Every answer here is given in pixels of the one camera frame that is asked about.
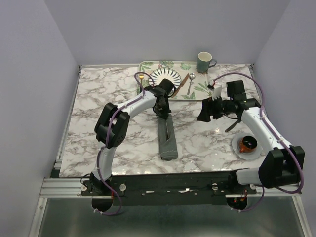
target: striped plate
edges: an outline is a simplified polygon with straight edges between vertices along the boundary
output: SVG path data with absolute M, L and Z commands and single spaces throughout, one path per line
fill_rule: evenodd
M 154 85 L 159 85 L 160 82 L 165 78 L 171 81 L 176 89 L 181 84 L 181 77 L 179 73 L 172 68 L 158 68 L 150 73 L 150 76 L 153 78 Z

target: white plate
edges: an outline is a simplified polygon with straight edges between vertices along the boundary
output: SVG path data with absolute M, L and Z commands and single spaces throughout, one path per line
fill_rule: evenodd
M 233 140 L 232 140 L 232 147 L 233 147 L 233 150 L 234 152 L 236 153 L 237 156 L 239 156 L 240 158 L 242 159 L 246 159 L 246 160 L 254 160 L 254 159 L 257 159 L 260 157 L 260 154 L 261 154 L 261 151 L 262 151 L 262 148 L 261 146 L 259 145 L 259 142 L 258 142 L 258 145 L 256 147 L 256 149 L 252 152 L 249 152 L 249 153 L 240 153 L 239 152 L 239 141 L 244 138 L 245 136 L 252 136 L 254 137 L 252 134 L 250 133 L 245 133 L 245 132 L 242 132 L 242 133 L 237 133 L 234 137 L 233 137 Z
M 159 85 L 160 82 L 162 82 L 162 80 L 165 78 L 171 81 L 176 89 L 181 84 L 180 74 L 172 68 L 158 68 L 152 71 L 152 73 L 150 73 L 150 76 L 153 78 L 154 85 Z

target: gray cloth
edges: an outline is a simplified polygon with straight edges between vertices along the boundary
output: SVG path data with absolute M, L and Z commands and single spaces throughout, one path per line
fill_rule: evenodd
M 157 117 L 159 152 L 162 160 L 172 160 L 178 158 L 176 137 L 174 135 L 172 116 L 164 120 Z

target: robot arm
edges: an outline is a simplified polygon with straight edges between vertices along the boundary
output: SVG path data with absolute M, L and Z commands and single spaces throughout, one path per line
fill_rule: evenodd
M 211 116 L 219 119 L 223 115 L 236 114 L 238 119 L 250 128 L 266 154 L 260 167 L 236 171 L 238 183 L 263 185 L 266 188 L 298 183 L 299 170 L 284 145 L 295 155 L 301 168 L 304 162 L 304 150 L 300 146 L 292 146 L 285 140 L 263 113 L 269 128 L 267 127 L 260 116 L 261 105 L 255 99 L 246 98 L 243 81 L 227 83 L 227 95 L 230 100 L 223 100 L 220 95 L 221 86 L 217 86 L 214 88 L 213 98 L 202 101 L 202 111 L 197 119 L 210 122 Z M 282 139 L 283 144 L 274 134 Z
M 104 146 L 106 140 L 108 140 L 107 147 L 102 149 L 99 154 L 99 167 L 104 180 L 107 180 L 112 174 L 114 154 L 117 146 L 119 146 L 126 137 L 129 120 L 149 108 L 153 108 L 158 117 L 167 119 L 170 113 L 168 95 L 173 88 L 174 85 L 172 82 L 164 79 L 158 86 L 146 87 L 144 95 L 140 94 L 136 98 L 119 105 L 113 105 L 112 103 L 105 105 L 94 128 L 97 134 L 96 138 L 102 143 L 102 146 Z M 112 127 L 109 128 L 110 119 L 117 110 L 119 110 L 119 112 L 117 112 L 115 116 Z M 94 168 L 92 174 L 98 180 L 101 179 L 97 167 Z

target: gray wall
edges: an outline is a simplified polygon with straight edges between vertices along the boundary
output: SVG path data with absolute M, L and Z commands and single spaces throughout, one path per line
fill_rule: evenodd
M 292 0 L 255 63 L 275 127 L 306 152 L 303 203 L 316 236 L 316 1 Z
M 1 0 L 0 22 L 0 236 L 25 237 L 78 67 L 43 0 Z
M 289 0 L 45 0 L 83 65 L 191 60 L 252 63 Z

